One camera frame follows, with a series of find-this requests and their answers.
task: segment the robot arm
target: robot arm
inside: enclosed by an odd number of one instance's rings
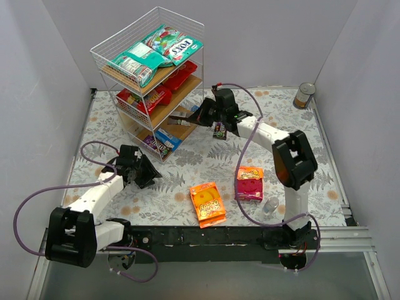
[[[154,183],[161,175],[138,147],[122,145],[115,161],[117,176],[94,186],[68,207],[57,207],[50,215],[46,243],[46,258],[61,263],[88,267],[96,251],[113,243],[129,244],[126,228],[130,222],[108,219],[95,226],[96,219],[113,197],[134,181],[140,188]],[[97,182],[110,178],[110,167],[102,170]]]
[[[254,116],[245,117],[241,122],[237,124],[238,135],[242,138],[249,139],[257,122],[258,122],[257,118]],[[279,143],[279,141],[285,141],[290,139],[291,137],[288,132],[276,129],[265,123],[261,123],[259,124],[257,131],[255,132],[252,138],[252,142],[259,144],[260,146],[267,149],[270,153],[273,153],[274,152],[273,149],[277,148],[276,146],[277,142]],[[278,157],[274,156],[274,161],[275,163],[278,163],[278,161],[281,161],[281,158],[279,156]],[[284,171],[282,171],[282,173],[278,175],[281,181],[284,180],[285,176],[286,175]],[[284,187],[285,203],[286,203],[285,216],[283,219],[284,221],[291,219],[299,214],[308,212],[309,186],[310,182],[305,181],[297,190],[291,186]],[[307,223],[308,223],[308,218],[301,217],[297,220],[288,223],[287,225],[293,231],[295,231],[297,229],[303,228],[304,226],[307,225]]]
[[[200,108],[187,121],[212,126],[214,122],[222,122],[228,131],[237,136],[249,139],[258,123],[250,112],[240,111],[230,89],[214,88],[215,99],[206,98]],[[302,131],[288,133],[259,124],[252,142],[267,149],[274,157],[276,176],[284,185],[286,212],[284,221],[308,212],[308,190],[310,181],[318,165]],[[288,226],[293,231],[309,227],[307,217],[301,217]]]

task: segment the wire rack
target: wire rack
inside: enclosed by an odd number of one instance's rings
[[[156,30],[162,24],[171,26],[174,29],[187,34],[204,44],[203,24],[177,14],[176,12],[169,11],[168,9],[155,7],[137,21],[117,32],[97,46],[94,46],[91,49],[91,54],[96,62],[97,67],[99,68],[104,84],[109,92],[118,86],[118,88],[126,88],[130,90],[132,93],[137,94],[141,98],[146,112],[140,111],[135,106],[130,105],[122,99],[119,99],[116,97],[116,93],[109,93],[117,107],[121,121],[129,135],[132,137],[132,140],[146,149],[152,156],[161,162],[164,162],[166,157],[163,157],[158,147],[157,149],[153,149],[143,142],[143,139],[141,138],[143,134],[140,134],[138,128],[144,128],[143,130],[148,130],[154,137],[154,133],[157,128],[161,126],[163,121],[165,121],[168,116],[180,106],[181,102],[184,101],[185,97],[192,90],[201,85],[204,96],[204,48],[199,48],[196,53],[188,58],[197,64],[197,70],[192,74],[192,81],[187,84],[184,92],[178,93],[178,95],[171,101],[171,104],[168,105],[163,111],[161,111],[161,108],[157,106],[157,112],[153,112],[152,114],[149,114],[147,106],[144,104],[145,95],[150,93],[158,84],[162,83],[169,75],[177,70],[180,65],[159,68],[150,83],[144,87],[141,87],[139,83],[140,80],[135,74],[121,69],[112,62],[112,60],[115,59],[120,53],[131,47],[134,43],[142,41],[148,34]],[[112,81],[114,81],[116,84],[109,87],[106,78],[112,79]],[[131,124],[130,121],[127,122],[128,119],[126,117],[134,120],[137,124]]]

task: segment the tin can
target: tin can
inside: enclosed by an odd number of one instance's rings
[[[299,90],[297,91],[296,97],[293,101],[294,106],[299,109],[306,108],[315,92],[316,88],[312,83],[305,82],[300,84]]]

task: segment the white wall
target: white wall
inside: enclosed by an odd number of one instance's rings
[[[317,79],[317,106],[356,219],[400,295],[400,2],[358,1]]]
[[[13,235],[19,203],[66,182],[90,90],[40,0],[0,0],[0,298],[25,299],[37,257]],[[39,249],[61,192],[32,199],[19,228]]]
[[[43,0],[91,88],[104,89],[89,50],[155,6],[204,23],[205,83],[314,82],[356,0]]]

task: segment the white wire shelf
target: white wire shelf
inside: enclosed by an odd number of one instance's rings
[[[139,110],[137,107],[130,105],[122,99],[119,99],[116,96],[116,93],[110,91],[107,82],[104,80],[119,113],[120,119],[131,139],[158,161],[164,162],[171,155],[171,152],[167,155],[160,152],[158,141],[154,137],[157,129],[163,128],[173,136],[184,140],[196,128],[195,125],[168,125],[167,118],[175,110],[187,111],[181,106],[181,104],[185,98],[200,85],[204,96],[204,47],[200,47],[193,55],[187,57],[187,59],[178,66],[160,67],[156,71],[152,80],[144,87],[140,86],[139,80],[134,74],[122,70],[112,62],[116,56],[131,47],[134,43],[142,41],[148,34],[153,32],[162,24],[171,26],[172,28],[187,34],[204,44],[203,24],[169,11],[168,9],[155,7],[137,21],[117,32],[97,46],[94,46],[91,49],[91,54],[99,68],[103,80],[105,77],[112,79],[122,88],[130,90],[141,98],[146,112]],[[197,65],[196,71],[188,77],[177,91],[172,92],[171,102],[167,106],[158,104],[152,110],[152,113],[149,114],[144,101],[145,95],[161,84],[175,70],[179,69],[179,67],[188,59]],[[156,149],[153,149],[144,142],[148,136],[153,136],[157,145],[155,147]]]
[[[179,66],[159,68],[153,79],[146,86],[141,87],[138,83],[139,80],[137,76],[131,72],[123,70],[121,67],[114,64],[112,60],[137,41],[143,40],[149,33],[162,24],[171,26],[178,31],[188,34],[203,42],[203,24],[180,14],[176,14],[175,12],[168,11],[167,9],[155,7],[131,25],[125,27],[123,30],[117,32],[115,35],[109,37],[91,49],[91,54],[100,72],[137,95],[145,96],[153,90],[184,62]],[[203,47],[200,47],[196,53],[199,51],[203,51]]]

